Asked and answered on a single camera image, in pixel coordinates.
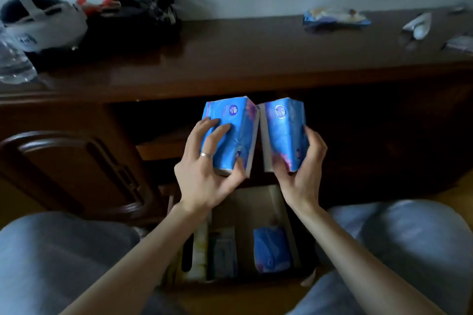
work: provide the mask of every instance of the blue tissue pack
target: blue tissue pack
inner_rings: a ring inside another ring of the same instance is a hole
[[[305,110],[302,101],[282,98],[259,104],[264,171],[273,172],[272,154],[284,158],[289,172],[299,169],[309,142],[304,131]]]
[[[207,102],[202,115],[202,118],[205,117],[220,118],[219,125],[231,124],[230,130],[222,137],[213,156],[213,167],[216,172],[222,175],[230,174],[237,157],[241,157],[246,177],[249,178],[260,119],[259,109],[246,96],[226,98]],[[215,128],[208,131],[202,145]]]
[[[254,229],[253,238],[254,265],[259,273],[279,272],[291,267],[291,253],[281,227]]]

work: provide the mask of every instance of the left hand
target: left hand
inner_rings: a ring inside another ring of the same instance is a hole
[[[174,166],[174,173],[181,188],[181,204],[188,211],[208,212],[224,200],[246,178],[243,160],[237,157],[232,173],[227,177],[216,175],[212,159],[201,156],[205,134],[220,122],[204,118],[193,128],[186,142],[181,161]],[[217,127],[206,139],[202,152],[213,155],[230,124]]]

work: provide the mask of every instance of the wooden cabinet door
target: wooden cabinet door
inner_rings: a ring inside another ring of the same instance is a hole
[[[0,142],[0,166],[17,187],[47,209],[90,219],[128,221],[165,212],[106,110],[43,111],[37,119],[32,109],[13,109],[9,131],[0,131],[14,133]]]

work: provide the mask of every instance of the right hand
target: right hand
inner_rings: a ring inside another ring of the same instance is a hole
[[[304,126],[309,140],[309,149],[299,170],[289,175],[286,163],[280,155],[272,158],[274,174],[281,186],[287,204],[297,215],[315,211],[319,207],[319,187],[322,178],[322,161],[327,153],[327,145],[320,134]]]

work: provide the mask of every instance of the cabinet top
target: cabinet top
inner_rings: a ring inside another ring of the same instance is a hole
[[[368,12],[371,25],[313,33],[302,16],[188,21],[179,44],[0,83],[0,105],[122,102],[411,79],[472,70],[473,58],[441,50],[473,32],[473,12],[433,12],[423,40],[405,46],[401,29],[421,10]]]

